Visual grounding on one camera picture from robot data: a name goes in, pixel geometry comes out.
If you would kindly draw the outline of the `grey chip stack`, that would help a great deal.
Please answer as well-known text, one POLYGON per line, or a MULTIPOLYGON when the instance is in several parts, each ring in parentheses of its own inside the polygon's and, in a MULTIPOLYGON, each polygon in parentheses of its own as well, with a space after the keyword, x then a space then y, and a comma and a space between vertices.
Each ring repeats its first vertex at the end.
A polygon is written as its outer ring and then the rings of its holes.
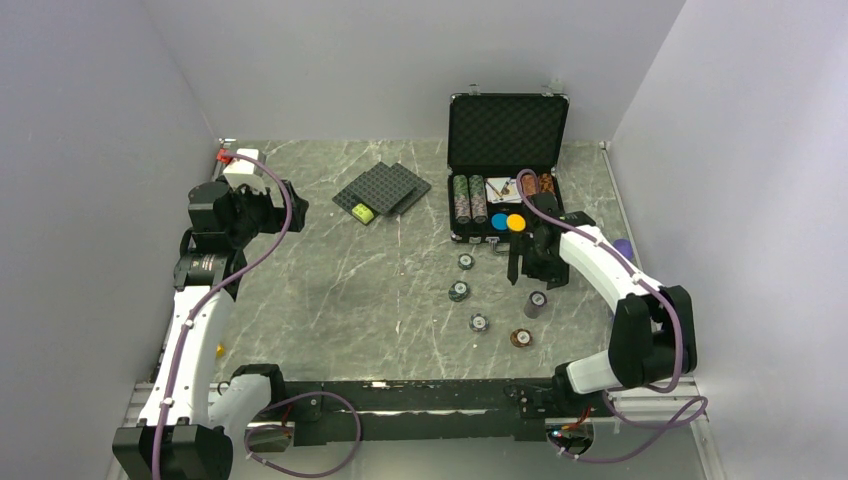
POLYGON ((468 224, 472 220, 470 199, 467 196, 454 197, 454 218, 458 224, 468 224))

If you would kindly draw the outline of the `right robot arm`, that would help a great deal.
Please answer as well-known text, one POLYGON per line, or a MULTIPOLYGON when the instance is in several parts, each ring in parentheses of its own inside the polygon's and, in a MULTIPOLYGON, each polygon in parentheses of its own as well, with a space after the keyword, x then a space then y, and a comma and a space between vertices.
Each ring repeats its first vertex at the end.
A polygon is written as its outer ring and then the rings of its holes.
POLYGON ((565 214, 552 193, 522 200, 527 225, 510 240, 507 278, 564 285, 579 272, 613 311, 608 346, 556 367, 551 399, 562 414, 586 407, 603 390, 673 389, 698 364, 692 298, 679 285, 665 286, 639 270, 605 239, 582 212, 565 214))

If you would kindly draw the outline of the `small chip stack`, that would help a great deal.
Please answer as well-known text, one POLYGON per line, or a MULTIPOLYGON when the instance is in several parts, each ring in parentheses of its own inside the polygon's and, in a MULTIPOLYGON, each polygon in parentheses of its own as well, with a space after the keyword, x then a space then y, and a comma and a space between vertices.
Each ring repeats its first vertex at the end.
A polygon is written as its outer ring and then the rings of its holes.
POLYGON ((461 270, 470 270, 475 265, 475 259, 471 254, 463 253, 460 254, 457 258, 457 266, 461 270))

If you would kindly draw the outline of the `dark green chip stack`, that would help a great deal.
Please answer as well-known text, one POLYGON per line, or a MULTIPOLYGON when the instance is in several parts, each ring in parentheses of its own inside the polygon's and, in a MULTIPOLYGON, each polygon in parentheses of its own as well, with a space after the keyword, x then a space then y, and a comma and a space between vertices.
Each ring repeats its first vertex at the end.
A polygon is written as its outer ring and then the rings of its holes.
POLYGON ((471 175, 468 177, 469 196, 472 201, 486 202, 486 184, 485 180, 480 175, 471 175))

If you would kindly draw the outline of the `purple-grey chip stack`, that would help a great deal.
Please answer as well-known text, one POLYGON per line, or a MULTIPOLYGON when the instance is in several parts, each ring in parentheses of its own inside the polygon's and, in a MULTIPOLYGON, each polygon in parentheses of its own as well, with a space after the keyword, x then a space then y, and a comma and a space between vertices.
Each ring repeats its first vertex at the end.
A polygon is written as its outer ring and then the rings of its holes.
POLYGON ((487 202, 484 197, 473 197, 470 201, 472 219, 477 224, 488 221, 487 202))

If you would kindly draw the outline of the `purple chip stack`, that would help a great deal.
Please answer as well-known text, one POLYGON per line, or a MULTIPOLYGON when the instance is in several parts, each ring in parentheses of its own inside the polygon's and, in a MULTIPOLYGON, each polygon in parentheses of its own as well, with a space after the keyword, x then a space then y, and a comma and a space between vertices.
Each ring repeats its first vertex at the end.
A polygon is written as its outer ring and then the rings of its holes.
POLYGON ((527 318, 536 319, 544 311, 547 305, 547 296, 541 291, 532 291, 523 307, 523 313, 527 318))

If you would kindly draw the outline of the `red chip stack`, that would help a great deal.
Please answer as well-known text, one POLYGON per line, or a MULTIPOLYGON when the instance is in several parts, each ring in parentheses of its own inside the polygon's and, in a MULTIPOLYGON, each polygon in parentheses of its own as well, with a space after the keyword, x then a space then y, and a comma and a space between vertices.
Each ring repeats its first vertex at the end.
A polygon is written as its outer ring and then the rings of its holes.
POLYGON ((521 177, 522 191, 525 196, 531 197, 538 193, 538 179, 532 174, 525 174, 521 177))

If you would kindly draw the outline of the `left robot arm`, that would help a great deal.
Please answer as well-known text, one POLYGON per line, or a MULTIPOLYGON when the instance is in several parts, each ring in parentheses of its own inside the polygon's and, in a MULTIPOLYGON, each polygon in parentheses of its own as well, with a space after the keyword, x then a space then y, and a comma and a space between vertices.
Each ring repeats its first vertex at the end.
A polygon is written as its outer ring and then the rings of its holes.
POLYGON ((113 454, 130 479, 227 479, 245 455, 248 424, 287 406, 282 372, 239 367, 210 401, 216 351, 238 296, 244 249, 259 234, 300 231, 308 202, 289 181, 259 193, 223 178, 188 194, 190 227, 174 268, 174 309, 153 389, 135 425, 116 430, 113 454))

